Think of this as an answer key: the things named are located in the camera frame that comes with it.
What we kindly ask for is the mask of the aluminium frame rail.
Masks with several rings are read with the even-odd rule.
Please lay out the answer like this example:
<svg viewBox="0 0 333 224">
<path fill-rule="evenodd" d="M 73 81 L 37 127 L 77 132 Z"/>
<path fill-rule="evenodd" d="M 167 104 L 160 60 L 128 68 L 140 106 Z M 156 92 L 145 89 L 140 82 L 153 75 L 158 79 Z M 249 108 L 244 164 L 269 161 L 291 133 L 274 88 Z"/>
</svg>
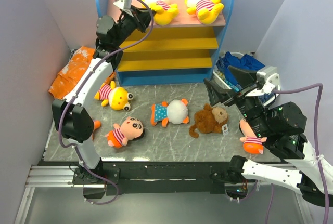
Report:
<svg viewBox="0 0 333 224">
<path fill-rule="evenodd" d="M 25 223 L 36 188 L 74 187 L 74 172 L 67 166 L 32 166 L 14 224 Z"/>
</svg>

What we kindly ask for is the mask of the yellow frog plush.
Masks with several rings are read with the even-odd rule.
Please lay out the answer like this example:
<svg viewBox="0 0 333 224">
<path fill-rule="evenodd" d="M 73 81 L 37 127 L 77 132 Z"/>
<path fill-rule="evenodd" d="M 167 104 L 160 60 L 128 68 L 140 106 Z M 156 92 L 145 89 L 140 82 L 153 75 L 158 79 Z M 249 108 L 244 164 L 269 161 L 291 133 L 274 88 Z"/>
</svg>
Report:
<svg viewBox="0 0 333 224">
<path fill-rule="evenodd" d="M 209 25 L 216 21 L 224 8 L 221 0 L 184 0 L 189 15 L 196 15 L 198 21 Z"/>
<path fill-rule="evenodd" d="M 172 22 L 179 14 L 177 4 L 170 4 L 169 0 L 142 0 L 155 12 L 154 21 L 157 25 L 165 26 Z"/>
<path fill-rule="evenodd" d="M 133 97 L 132 93 L 121 86 L 116 86 L 115 81 L 111 81 L 109 84 L 102 83 L 94 99 L 101 101 L 103 107 L 109 106 L 114 110 L 129 111 Z"/>
</svg>

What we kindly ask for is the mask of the yellow frog plush front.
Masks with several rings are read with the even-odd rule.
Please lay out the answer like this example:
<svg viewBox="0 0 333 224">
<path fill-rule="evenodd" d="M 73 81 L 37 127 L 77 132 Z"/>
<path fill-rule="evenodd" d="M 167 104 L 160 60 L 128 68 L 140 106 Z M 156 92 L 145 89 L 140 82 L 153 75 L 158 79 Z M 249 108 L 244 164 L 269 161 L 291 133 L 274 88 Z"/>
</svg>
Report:
<svg viewBox="0 0 333 224">
<path fill-rule="evenodd" d="M 221 0 L 184 0 L 189 15 L 196 15 L 198 21 L 209 25 L 216 21 L 224 8 Z"/>
</svg>

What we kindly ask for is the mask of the boy doll right side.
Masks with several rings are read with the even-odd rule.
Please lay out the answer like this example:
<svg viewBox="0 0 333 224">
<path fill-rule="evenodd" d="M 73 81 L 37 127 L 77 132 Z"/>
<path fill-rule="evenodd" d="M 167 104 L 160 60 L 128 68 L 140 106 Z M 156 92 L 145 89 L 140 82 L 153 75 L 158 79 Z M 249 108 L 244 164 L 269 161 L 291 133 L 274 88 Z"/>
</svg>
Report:
<svg viewBox="0 0 333 224">
<path fill-rule="evenodd" d="M 257 137 L 245 119 L 239 121 L 239 129 L 243 134 L 243 137 L 240 137 L 239 140 L 242 142 L 244 151 L 249 154 L 263 154 L 264 143 L 267 138 Z"/>
</svg>

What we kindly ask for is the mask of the plush purple dotted dress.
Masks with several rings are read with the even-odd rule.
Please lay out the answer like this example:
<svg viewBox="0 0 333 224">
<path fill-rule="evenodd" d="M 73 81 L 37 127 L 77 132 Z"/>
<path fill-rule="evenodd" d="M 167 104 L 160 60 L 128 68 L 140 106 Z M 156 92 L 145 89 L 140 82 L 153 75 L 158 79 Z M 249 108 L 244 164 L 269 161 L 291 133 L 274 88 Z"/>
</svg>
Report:
<svg viewBox="0 0 333 224">
<path fill-rule="evenodd" d="M 101 127 L 101 122 L 98 120 L 93 120 L 94 127 L 93 127 L 93 132 L 92 132 L 92 139 L 94 139 L 94 133 L 97 129 Z"/>
</svg>

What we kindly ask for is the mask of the white plush blue dotted dress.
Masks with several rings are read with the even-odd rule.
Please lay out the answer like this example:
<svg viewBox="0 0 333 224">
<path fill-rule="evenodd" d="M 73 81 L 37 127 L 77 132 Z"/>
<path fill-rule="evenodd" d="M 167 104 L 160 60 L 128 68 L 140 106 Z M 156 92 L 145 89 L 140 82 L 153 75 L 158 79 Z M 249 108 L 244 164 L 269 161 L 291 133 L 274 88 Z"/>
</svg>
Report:
<svg viewBox="0 0 333 224">
<path fill-rule="evenodd" d="M 162 123 L 162 127 L 166 127 L 168 123 L 175 125 L 188 124 L 188 101 L 186 99 L 174 99 L 170 103 L 164 101 L 161 104 L 153 104 L 151 106 L 150 124 L 156 126 L 158 122 Z"/>
</svg>

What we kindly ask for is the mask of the blue pink yellow toy shelf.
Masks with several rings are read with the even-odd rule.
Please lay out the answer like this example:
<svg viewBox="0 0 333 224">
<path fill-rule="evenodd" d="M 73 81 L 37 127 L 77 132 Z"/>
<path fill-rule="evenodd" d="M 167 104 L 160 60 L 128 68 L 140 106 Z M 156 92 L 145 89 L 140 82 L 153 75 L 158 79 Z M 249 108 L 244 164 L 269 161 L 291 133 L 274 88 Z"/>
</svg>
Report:
<svg viewBox="0 0 333 224">
<path fill-rule="evenodd" d="M 95 1 L 98 19 L 109 15 L 118 20 L 122 10 L 113 5 L 113 0 Z M 149 35 L 136 30 L 122 43 L 127 49 L 116 68 L 121 85 L 198 83 L 211 78 L 234 0 L 221 0 L 224 8 L 209 25 L 189 15 L 184 0 L 169 1 L 179 9 L 171 23 L 160 26 L 154 21 Z M 142 0 L 132 0 L 132 5 L 149 7 Z"/>
</svg>

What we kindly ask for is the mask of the orange white tie-dye cloth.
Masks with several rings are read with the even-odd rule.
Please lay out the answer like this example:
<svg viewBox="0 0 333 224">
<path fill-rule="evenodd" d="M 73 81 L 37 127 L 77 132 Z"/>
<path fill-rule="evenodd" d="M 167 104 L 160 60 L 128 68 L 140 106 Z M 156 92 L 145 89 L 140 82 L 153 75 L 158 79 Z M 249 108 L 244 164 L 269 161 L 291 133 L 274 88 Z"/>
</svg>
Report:
<svg viewBox="0 0 333 224">
<path fill-rule="evenodd" d="M 68 63 L 58 72 L 48 93 L 54 99 L 63 99 L 82 78 L 93 58 L 94 49 L 80 47 L 74 51 Z"/>
</svg>

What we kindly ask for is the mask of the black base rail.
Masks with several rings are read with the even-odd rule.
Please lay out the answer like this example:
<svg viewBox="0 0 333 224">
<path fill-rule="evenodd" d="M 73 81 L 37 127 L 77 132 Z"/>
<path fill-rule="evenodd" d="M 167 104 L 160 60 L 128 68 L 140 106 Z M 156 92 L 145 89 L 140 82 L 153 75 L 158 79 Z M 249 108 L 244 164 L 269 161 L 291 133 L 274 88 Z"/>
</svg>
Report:
<svg viewBox="0 0 333 224">
<path fill-rule="evenodd" d="M 72 183 L 84 187 L 89 199 L 103 195 L 140 193 L 209 192 L 223 194 L 225 185 L 248 180 L 228 173 L 228 162 L 103 162 L 91 175 L 83 167 L 74 170 Z"/>
</svg>

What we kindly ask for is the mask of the boy doll striped shirt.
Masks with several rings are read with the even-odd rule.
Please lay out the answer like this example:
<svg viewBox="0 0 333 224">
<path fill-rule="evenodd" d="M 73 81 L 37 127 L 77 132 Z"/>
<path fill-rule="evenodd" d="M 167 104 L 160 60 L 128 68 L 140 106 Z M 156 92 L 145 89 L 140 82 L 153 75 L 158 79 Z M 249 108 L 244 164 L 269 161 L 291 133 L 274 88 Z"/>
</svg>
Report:
<svg viewBox="0 0 333 224">
<path fill-rule="evenodd" d="M 132 116 L 128 116 L 121 124 L 114 124 L 113 130 L 106 134 L 108 146 L 121 148 L 126 146 L 129 141 L 143 138 L 145 129 L 142 122 Z"/>
</svg>

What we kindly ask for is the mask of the brown monkey plush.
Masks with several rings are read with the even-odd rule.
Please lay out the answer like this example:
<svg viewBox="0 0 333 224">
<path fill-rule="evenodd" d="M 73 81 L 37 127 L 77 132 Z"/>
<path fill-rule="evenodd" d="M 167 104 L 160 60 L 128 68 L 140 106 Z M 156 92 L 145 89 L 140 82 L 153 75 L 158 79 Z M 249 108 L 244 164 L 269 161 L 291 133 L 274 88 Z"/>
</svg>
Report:
<svg viewBox="0 0 333 224">
<path fill-rule="evenodd" d="M 228 122 L 228 113 L 225 108 L 212 107 L 209 103 L 203 106 L 203 109 L 194 114 L 194 124 L 189 128 L 189 135 L 193 138 L 198 138 L 199 134 L 196 129 L 202 134 L 222 132 L 222 126 Z"/>
</svg>

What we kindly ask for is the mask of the blue clothes pile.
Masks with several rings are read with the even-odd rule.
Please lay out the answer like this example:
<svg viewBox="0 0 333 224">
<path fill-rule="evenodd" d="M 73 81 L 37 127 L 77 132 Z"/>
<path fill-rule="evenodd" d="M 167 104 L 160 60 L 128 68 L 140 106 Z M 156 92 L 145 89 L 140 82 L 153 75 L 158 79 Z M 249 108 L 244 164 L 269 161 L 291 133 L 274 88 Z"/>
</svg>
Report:
<svg viewBox="0 0 333 224">
<path fill-rule="evenodd" d="M 236 92 L 241 91 L 242 87 L 228 70 L 230 65 L 248 71 L 258 71 L 265 67 L 263 63 L 249 54 L 239 54 L 228 51 L 224 56 L 220 56 L 216 62 L 214 70 L 217 76 L 221 78 L 228 87 Z"/>
</svg>

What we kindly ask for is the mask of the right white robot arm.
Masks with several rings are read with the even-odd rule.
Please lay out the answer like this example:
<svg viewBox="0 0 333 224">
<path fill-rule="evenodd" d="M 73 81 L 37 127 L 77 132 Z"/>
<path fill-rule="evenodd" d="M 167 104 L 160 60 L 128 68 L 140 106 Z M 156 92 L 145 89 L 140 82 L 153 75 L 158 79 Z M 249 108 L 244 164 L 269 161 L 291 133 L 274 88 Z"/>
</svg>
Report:
<svg viewBox="0 0 333 224">
<path fill-rule="evenodd" d="M 244 180 L 260 180 L 285 187 L 307 202 L 332 206 L 332 165 L 319 155 L 318 145 L 312 145 L 304 135 L 307 118 L 294 102 L 269 108 L 260 96 L 282 94 L 278 90 L 280 76 L 276 67 L 266 66 L 258 71 L 228 67 L 242 90 L 224 89 L 214 81 L 204 80 L 210 105 L 236 105 L 254 135 L 265 138 L 264 146 L 295 169 L 281 169 L 234 155 L 216 180 L 236 184 Z"/>
</svg>

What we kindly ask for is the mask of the white plastic laundry basket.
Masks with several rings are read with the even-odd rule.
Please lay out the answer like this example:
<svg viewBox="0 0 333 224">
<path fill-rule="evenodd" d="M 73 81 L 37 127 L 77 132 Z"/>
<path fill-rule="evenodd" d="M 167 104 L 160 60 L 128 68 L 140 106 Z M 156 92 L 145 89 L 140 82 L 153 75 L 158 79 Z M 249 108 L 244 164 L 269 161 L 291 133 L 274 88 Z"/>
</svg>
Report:
<svg viewBox="0 0 333 224">
<path fill-rule="evenodd" d="M 234 85 L 225 78 L 224 75 L 224 57 L 220 56 L 214 66 L 212 80 L 216 82 L 220 87 L 224 89 L 233 89 L 236 92 L 241 91 L 242 87 L 240 85 Z M 259 97 L 264 106 L 268 106 L 273 103 L 278 94 L 264 94 Z"/>
</svg>

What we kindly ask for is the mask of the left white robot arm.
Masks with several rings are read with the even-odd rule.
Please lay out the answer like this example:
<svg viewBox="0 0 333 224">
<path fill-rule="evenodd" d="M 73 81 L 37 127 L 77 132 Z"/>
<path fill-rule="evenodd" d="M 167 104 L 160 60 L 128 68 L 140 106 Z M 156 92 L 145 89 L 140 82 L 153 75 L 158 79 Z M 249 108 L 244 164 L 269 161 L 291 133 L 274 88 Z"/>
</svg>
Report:
<svg viewBox="0 0 333 224">
<path fill-rule="evenodd" d="M 103 163 L 92 141 L 94 122 L 86 110 L 100 85 L 118 67 L 124 50 L 122 43 L 136 30 L 149 35 L 155 12 L 149 7 L 131 6 L 122 10 L 118 20 L 109 15 L 96 22 L 96 49 L 88 69 L 77 85 L 62 100 L 52 103 L 59 143 L 64 148 L 73 147 L 79 165 L 91 183 L 103 179 Z"/>
</svg>

